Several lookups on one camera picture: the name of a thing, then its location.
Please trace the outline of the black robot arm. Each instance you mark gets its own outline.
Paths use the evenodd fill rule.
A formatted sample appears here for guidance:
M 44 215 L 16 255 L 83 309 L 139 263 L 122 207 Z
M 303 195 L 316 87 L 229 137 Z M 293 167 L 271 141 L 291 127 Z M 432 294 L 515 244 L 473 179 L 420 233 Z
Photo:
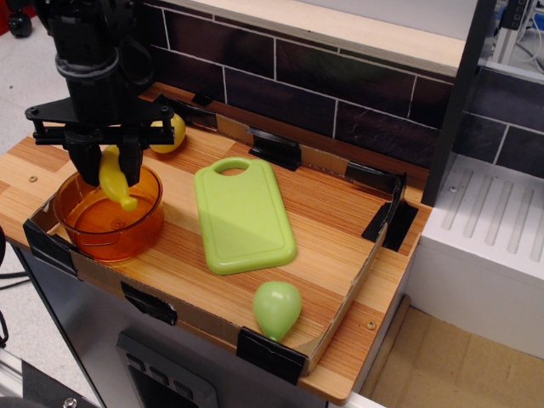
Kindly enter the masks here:
M 40 21 L 54 40 L 57 72 L 65 99 L 34 105 L 25 112 L 39 145 L 68 151 L 83 180 L 99 183 L 101 146 L 120 150 L 127 183 L 139 182 L 143 152 L 173 143 L 173 108 L 141 99 L 128 75 L 122 47 L 141 46 L 131 36 L 132 1 L 35 1 Z

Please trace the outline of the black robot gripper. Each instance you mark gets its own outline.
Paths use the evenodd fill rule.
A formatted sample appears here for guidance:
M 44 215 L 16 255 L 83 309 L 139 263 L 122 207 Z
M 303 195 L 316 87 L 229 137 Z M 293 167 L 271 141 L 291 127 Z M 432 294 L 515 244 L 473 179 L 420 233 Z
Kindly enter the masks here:
M 25 117 L 34 123 L 38 144 L 67 146 L 76 170 L 92 186 L 99 185 L 100 145 L 118 144 L 120 169 L 133 186 L 140 178 L 141 149 L 174 143 L 173 109 L 142 100 L 129 89 L 117 48 L 89 54 L 84 61 L 77 59 L 80 51 L 87 50 L 79 46 L 54 58 L 69 96 L 33 105 Z

